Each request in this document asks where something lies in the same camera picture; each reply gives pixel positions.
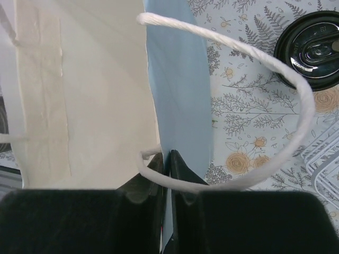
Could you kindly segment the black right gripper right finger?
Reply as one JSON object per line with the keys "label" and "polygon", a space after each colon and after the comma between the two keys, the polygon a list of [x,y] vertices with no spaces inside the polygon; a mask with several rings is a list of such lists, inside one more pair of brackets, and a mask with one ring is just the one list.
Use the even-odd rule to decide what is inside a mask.
{"label": "black right gripper right finger", "polygon": [[172,191],[174,253],[334,253],[335,229],[304,192]]}

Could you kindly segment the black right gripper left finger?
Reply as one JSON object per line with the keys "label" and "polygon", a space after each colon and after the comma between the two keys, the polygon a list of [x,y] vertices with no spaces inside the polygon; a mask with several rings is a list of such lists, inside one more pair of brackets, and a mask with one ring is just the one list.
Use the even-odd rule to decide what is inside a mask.
{"label": "black right gripper left finger", "polygon": [[26,189],[1,200],[1,253],[159,253],[164,190]]}

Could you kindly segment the black plastic cup lid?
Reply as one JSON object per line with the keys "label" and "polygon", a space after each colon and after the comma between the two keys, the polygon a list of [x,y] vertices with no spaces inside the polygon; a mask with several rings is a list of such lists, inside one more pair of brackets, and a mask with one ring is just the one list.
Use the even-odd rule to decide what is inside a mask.
{"label": "black plastic cup lid", "polygon": [[296,19],[280,35],[273,56],[306,78],[314,92],[338,85],[338,12]]}

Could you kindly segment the light blue paper bag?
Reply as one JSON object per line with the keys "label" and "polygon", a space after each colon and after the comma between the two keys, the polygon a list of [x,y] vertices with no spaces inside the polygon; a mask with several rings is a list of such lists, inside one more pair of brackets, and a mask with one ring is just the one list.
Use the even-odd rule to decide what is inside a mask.
{"label": "light blue paper bag", "polygon": [[[202,172],[213,151],[206,39],[260,60],[297,88],[295,137],[268,165],[229,184],[176,180],[141,147],[179,150]],[[271,176],[315,114],[307,81],[263,51],[196,25],[185,1],[67,1],[50,13],[1,1],[1,89],[9,143],[26,189],[114,189],[130,173],[183,192],[243,190]]]}

